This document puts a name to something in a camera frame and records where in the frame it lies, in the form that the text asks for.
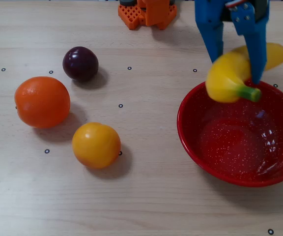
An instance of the red bowl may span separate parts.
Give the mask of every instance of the red bowl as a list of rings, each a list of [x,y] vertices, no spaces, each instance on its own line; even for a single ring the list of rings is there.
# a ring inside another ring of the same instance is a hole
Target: red bowl
[[[226,182],[263,187],[283,181],[283,93],[260,82],[254,103],[218,103],[205,83],[181,103],[177,130],[183,147],[205,171]]]

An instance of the table surface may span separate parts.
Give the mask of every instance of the table surface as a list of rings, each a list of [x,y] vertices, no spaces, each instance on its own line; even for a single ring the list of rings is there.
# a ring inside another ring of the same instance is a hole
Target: table surface
[[[264,236],[268,229],[283,236],[283,183],[222,182],[182,147],[179,105],[211,62],[194,3],[178,10],[164,31],[129,31],[116,2],[0,2],[0,236]],[[267,40],[283,44],[283,2],[271,3]],[[244,44],[230,23],[224,42],[225,51]],[[74,46],[99,58],[88,85],[63,72]],[[36,130],[17,116],[14,92],[34,76],[59,79],[71,95],[58,127]],[[283,65],[263,81],[283,91]],[[103,171],[87,170],[71,149],[73,133],[89,121],[112,126],[122,140],[123,155]]]

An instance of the banana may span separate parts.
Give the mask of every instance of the banana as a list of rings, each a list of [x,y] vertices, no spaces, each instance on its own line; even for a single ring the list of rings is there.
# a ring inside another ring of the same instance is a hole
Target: banana
[[[283,63],[283,46],[267,43],[269,70]],[[240,97],[257,102],[261,91],[244,84],[251,77],[251,64],[246,46],[242,46],[219,57],[210,68],[206,88],[210,98],[217,102],[232,103]]]

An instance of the orange plastic part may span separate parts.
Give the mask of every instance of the orange plastic part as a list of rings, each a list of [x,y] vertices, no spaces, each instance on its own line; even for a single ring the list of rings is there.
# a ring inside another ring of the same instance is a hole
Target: orange plastic part
[[[138,0],[135,6],[118,6],[118,15],[130,30],[138,25],[156,25],[164,30],[176,17],[176,5],[169,6],[169,0]]]

